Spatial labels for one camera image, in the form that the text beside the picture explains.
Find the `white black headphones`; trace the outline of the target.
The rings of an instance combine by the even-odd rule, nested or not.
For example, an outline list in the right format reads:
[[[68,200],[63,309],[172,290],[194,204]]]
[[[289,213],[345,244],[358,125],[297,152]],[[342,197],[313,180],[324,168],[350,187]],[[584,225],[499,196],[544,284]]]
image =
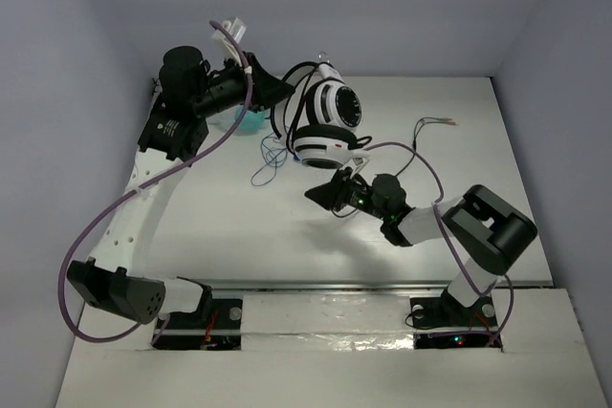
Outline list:
[[[271,126],[278,142],[301,164],[340,169],[351,150],[365,149],[370,138],[356,136],[361,101],[326,53],[294,65],[281,79],[295,92],[270,110]]]

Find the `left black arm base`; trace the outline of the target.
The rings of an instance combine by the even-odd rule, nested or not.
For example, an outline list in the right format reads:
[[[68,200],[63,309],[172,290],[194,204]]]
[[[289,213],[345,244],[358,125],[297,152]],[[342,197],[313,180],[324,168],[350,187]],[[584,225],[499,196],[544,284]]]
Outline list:
[[[151,339],[158,351],[240,351],[243,299],[218,297],[201,284],[203,296],[193,312],[159,319]]]

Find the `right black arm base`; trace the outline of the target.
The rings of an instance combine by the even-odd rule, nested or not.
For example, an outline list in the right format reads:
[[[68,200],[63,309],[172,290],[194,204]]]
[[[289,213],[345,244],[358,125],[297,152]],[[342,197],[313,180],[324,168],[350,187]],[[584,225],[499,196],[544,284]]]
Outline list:
[[[471,287],[460,275],[437,296],[411,299],[404,323],[417,333],[416,347],[502,348],[501,330],[508,319],[497,318],[491,297],[496,283],[485,279]]]

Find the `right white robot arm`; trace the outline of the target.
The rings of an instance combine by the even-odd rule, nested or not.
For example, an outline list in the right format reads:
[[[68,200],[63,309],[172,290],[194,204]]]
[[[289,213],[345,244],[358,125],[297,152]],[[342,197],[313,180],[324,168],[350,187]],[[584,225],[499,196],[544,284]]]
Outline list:
[[[436,201],[427,208],[410,206],[399,180],[379,174],[367,183],[351,168],[304,193],[327,211],[350,206],[382,222],[381,233],[395,247],[414,247],[443,239],[457,262],[454,241],[468,254],[460,273],[445,288],[441,311],[454,325],[475,315],[476,302],[506,275],[536,239],[535,223],[486,186],[477,184],[458,199]]]

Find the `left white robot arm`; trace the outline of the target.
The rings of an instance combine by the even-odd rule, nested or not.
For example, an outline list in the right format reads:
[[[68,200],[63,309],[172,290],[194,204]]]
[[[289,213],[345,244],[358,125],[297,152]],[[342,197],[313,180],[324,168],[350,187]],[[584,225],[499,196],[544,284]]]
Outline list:
[[[189,280],[148,278],[146,259],[166,206],[188,168],[219,149],[236,128],[207,149],[208,119],[225,111],[243,117],[290,98],[295,84],[268,73],[255,54],[239,52],[211,69],[202,52],[179,46],[163,56],[148,119],[138,140],[123,195],[87,225],[58,274],[57,296],[66,325],[83,340],[67,310],[68,286],[92,308],[145,325],[179,312],[191,326],[212,315],[210,288]]]

